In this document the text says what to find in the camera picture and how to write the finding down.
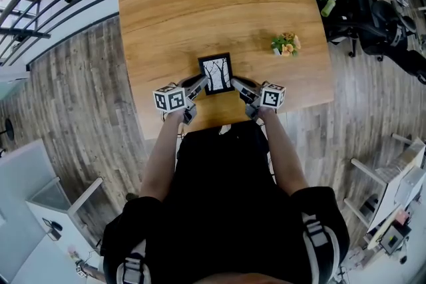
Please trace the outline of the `glass desk divider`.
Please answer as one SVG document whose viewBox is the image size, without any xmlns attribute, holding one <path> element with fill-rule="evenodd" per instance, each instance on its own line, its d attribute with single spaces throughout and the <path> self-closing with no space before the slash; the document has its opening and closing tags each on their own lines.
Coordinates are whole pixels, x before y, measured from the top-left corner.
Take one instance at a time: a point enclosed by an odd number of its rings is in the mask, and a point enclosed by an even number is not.
<svg viewBox="0 0 426 284">
<path fill-rule="evenodd" d="M 59 177 L 52 179 L 37 193 L 35 193 L 28 202 L 39 206 L 46 206 L 55 210 L 67 211 L 71 207 L 71 202 L 67 197 Z"/>
</svg>

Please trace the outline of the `white desk with bar legs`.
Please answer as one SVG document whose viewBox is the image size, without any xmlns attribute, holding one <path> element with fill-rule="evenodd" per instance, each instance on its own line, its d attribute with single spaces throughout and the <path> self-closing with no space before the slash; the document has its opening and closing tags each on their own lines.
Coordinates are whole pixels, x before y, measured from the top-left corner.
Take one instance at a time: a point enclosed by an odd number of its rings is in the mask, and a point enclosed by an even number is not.
<svg viewBox="0 0 426 284">
<path fill-rule="evenodd" d="M 346 206 L 358 217 L 367 231 L 375 229 L 396 209 L 406 208 L 421 187 L 426 170 L 421 167 L 426 143 L 419 138 L 408 140 L 393 134 L 392 138 L 407 145 L 407 148 L 394 158 L 386 167 L 370 169 L 359 160 L 351 159 L 352 165 L 379 184 L 377 199 L 370 203 L 373 208 L 370 214 L 363 213 L 360 208 L 344 199 Z"/>
</svg>

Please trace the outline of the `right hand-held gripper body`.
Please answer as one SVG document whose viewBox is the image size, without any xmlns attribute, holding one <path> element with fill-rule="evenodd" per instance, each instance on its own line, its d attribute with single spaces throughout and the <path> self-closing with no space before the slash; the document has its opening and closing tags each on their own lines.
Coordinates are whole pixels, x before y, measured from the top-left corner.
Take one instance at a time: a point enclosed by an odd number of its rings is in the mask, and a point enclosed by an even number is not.
<svg viewBox="0 0 426 284">
<path fill-rule="evenodd" d="M 277 112 L 284 103 L 285 95 L 286 88 L 284 86 L 266 81 L 263 82 L 256 90 L 254 98 L 247 103 L 246 115 L 250 119 L 257 119 L 261 107 L 271 108 Z"/>
</svg>

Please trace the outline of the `potted flowers in white pot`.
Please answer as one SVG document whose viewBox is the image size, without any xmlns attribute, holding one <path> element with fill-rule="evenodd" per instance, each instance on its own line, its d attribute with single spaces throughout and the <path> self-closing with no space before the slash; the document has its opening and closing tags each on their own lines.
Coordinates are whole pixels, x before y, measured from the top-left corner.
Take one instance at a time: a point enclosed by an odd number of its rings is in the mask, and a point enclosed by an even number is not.
<svg viewBox="0 0 426 284">
<path fill-rule="evenodd" d="M 275 55 L 284 57 L 296 56 L 301 49 L 301 43 L 295 33 L 286 32 L 272 39 L 271 49 Z"/>
</svg>

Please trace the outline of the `person's right forearm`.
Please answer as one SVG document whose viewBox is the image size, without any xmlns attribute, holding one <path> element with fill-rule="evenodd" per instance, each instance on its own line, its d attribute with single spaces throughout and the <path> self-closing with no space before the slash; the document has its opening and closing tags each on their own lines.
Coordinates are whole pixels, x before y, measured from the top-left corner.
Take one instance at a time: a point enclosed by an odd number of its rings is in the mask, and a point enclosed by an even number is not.
<svg viewBox="0 0 426 284">
<path fill-rule="evenodd" d="M 262 119 L 277 185 L 291 196 L 308 187 L 300 159 L 278 115 L 271 108 L 261 107 Z"/>
</svg>

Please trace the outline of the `white partition panel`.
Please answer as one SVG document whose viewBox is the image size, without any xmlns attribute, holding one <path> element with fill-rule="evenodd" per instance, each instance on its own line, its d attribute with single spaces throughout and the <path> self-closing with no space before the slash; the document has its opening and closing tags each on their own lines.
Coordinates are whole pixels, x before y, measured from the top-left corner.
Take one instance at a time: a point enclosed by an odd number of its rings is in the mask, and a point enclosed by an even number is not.
<svg viewBox="0 0 426 284">
<path fill-rule="evenodd" d="M 7 282 L 45 236 L 26 201 L 55 177 L 41 139 L 0 158 L 0 278 Z"/>
</svg>

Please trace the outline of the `black picture frame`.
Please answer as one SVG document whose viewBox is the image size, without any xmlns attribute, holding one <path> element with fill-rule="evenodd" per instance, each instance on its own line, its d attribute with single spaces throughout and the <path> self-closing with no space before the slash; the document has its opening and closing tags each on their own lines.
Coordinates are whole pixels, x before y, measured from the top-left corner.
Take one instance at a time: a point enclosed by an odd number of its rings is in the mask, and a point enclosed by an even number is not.
<svg viewBox="0 0 426 284">
<path fill-rule="evenodd" d="M 198 59 L 200 72 L 207 77 L 206 95 L 221 94 L 234 90 L 230 53 L 222 53 Z"/>
</svg>

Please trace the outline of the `white desk with slanted leg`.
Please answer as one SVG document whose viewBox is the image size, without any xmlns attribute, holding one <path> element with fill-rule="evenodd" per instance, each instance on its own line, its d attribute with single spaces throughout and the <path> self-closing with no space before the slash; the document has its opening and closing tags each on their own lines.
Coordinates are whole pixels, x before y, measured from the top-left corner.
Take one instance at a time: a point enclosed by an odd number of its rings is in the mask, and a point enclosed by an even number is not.
<svg viewBox="0 0 426 284">
<path fill-rule="evenodd" d="M 77 211 L 90 198 L 95 190 L 98 189 L 102 182 L 102 178 L 97 178 L 74 202 L 70 201 L 71 207 L 67 211 L 55 210 L 28 202 L 28 200 L 26 201 L 31 213 L 35 216 L 35 219 L 46 233 L 49 228 L 43 222 L 43 218 L 62 225 L 63 230 L 61 232 L 61 238 L 54 242 L 63 253 L 68 254 L 75 252 L 81 259 L 95 255 L 95 249 L 90 245 L 87 239 L 87 227 L 78 222 Z"/>
</svg>

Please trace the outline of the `black office chair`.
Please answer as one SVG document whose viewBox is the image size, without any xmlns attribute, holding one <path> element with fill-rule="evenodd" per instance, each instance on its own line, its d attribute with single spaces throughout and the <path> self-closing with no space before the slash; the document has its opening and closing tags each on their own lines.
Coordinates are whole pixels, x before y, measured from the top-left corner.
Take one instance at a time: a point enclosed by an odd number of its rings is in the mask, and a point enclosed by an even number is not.
<svg viewBox="0 0 426 284">
<path fill-rule="evenodd" d="M 391 59 L 407 74 L 426 85 L 426 58 L 416 50 L 408 49 L 408 37 L 417 34 L 411 17 L 399 14 L 383 0 L 357 0 L 358 17 L 361 20 L 358 38 L 363 51 Z"/>
<path fill-rule="evenodd" d="M 316 0 L 319 11 L 321 11 L 327 0 Z M 322 23 L 327 42 L 335 45 L 339 39 L 348 38 L 351 41 L 351 50 L 348 55 L 353 58 L 356 56 L 356 44 L 358 34 L 349 24 L 352 22 L 352 10 L 348 0 L 336 0 L 336 5 L 329 17 L 322 17 Z"/>
</svg>

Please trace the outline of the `small dark box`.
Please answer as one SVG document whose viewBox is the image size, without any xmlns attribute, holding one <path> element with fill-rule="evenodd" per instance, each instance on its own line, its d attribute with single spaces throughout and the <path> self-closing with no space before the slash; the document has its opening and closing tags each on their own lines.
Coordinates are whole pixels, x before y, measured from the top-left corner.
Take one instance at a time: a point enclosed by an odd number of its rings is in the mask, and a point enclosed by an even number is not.
<svg viewBox="0 0 426 284">
<path fill-rule="evenodd" d="M 43 222 L 45 223 L 45 225 L 49 228 L 47 235 L 53 240 L 53 241 L 58 241 L 61 238 L 61 231 L 57 231 L 56 229 L 53 229 L 51 227 L 51 220 L 47 220 L 45 218 L 43 218 Z"/>
</svg>

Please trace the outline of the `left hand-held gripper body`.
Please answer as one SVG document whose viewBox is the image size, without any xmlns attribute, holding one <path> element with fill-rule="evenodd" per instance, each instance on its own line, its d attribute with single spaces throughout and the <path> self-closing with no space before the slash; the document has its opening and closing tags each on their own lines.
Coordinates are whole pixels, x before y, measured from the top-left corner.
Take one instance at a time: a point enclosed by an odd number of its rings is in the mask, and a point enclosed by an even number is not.
<svg viewBox="0 0 426 284">
<path fill-rule="evenodd" d="M 196 105 L 193 101 L 196 96 L 196 85 L 187 82 L 170 83 L 158 90 L 154 90 L 154 105 L 157 110 L 170 114 L 184 110 L 183 123 L 189 125 L 196 116 Z"/>
</svg>

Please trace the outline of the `grey device with green screen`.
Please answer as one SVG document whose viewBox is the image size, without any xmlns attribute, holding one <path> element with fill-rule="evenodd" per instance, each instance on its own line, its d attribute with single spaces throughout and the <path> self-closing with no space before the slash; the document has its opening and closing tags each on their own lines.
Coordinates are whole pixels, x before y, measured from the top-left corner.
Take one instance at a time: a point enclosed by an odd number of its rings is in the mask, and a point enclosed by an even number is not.
<svg viewBox="0 0 426 284">
<path fill-rule="evenodd" d="M 410 234 L 411 228 L 401 225 L 398 222 L 389 226 L 387 231 L 382 235 L 379 244 L 385 250 L 386 254 L 391 255 Z"/>
</svg>

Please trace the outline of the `person's left forearm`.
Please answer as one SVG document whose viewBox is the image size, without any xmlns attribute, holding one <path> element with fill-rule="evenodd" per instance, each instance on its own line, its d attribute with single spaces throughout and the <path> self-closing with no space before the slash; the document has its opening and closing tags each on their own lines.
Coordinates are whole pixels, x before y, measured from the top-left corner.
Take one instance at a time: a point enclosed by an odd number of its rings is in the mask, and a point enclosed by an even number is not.
<svg viewBox="0 0 426 284">
<path fill-rule="evenodd" d="M 142 172 L 139 197 L 163 201 L 174 177 L 178 129 L 184 118 L 184 109 L 171 112 L 165 118 L 154 148 Z"/>
</svg>

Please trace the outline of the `person's black clothing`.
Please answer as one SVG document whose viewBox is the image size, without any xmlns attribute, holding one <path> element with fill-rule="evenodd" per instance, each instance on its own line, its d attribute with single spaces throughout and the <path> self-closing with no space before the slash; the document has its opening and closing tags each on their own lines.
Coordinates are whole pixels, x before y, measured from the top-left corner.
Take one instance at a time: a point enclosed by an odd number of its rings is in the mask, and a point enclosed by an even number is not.
<svg viewBox="0 0 426 284">
<path fill-rule="evenodd" d="M 106 226 L 107 284 L 195 284 L 227 273 L 327 284 L 349 249 L 334 191 L 287 195 L 268 151 L 253 122 L 187 134 L 166 198 L 133 199 Z"/>
</svg>

